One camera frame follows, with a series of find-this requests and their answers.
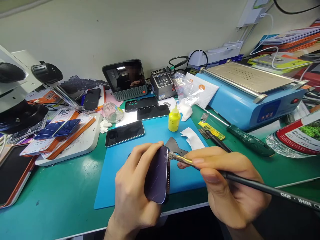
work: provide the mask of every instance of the hand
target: hand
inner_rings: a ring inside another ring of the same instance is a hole
[[[144,194],[144,182],[150,162],[163,145],[146,143],[133,148],[115,178],[114,212],[109,220],[106,239],[133,239],[142,228],[154,226],[160,216],[160,205]]]
[[[227,153],[220,147],[207,147],[185,155],[200,169],[207,184],[208,202],[214,215],[233,229],[244,229],[271,201],[271,196],[240,183],[227,181],[224,170],[263,183],[250,160],[238,152]],[[187,165],[178,162],[179,168]]]

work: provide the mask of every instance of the plastic bottle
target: plastic bottle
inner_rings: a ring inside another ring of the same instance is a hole
[[[291,158],[320,154],[320,110],[271,133],[266,143],[277,153]]]
[[[181,115],[177,109],[177,105],[174,107],[171,113],[169,113],[169,124],[168,129],[171,132],[176,132],[179,127]]]

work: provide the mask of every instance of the glass jar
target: glass jar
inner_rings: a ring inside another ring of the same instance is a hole
[[[122,109],[118,108],[112,102],[106,102],[103,104],[103,112],[106,116],[107,121],[110,123],[117,123],[124,116]]]

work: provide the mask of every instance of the metal scraper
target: metal scraper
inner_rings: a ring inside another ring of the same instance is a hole
[[[177,154],[179,154],[179,155],[182,156],[182,157],[188,153],[187,151],[179,148],[176,140],[175,140],[173,137],[170,137],[170,138],[169,138],[169,140],[167,141],[167,143],[165,144],[165,146],[166,146],[167,148],[169,148],[169,150],[170,150],[171,152],[177,153]]]

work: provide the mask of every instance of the plastic bag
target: plastic bag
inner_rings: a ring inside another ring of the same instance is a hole
[[[186,75],[176,72],[171,76],[174,87],[176,89],[179,103],[182,99],[186,99],[185,102],[190,106],[196,104],[200,99],[200,94],[203,89],[195,89],[192,82],[186,78]]]

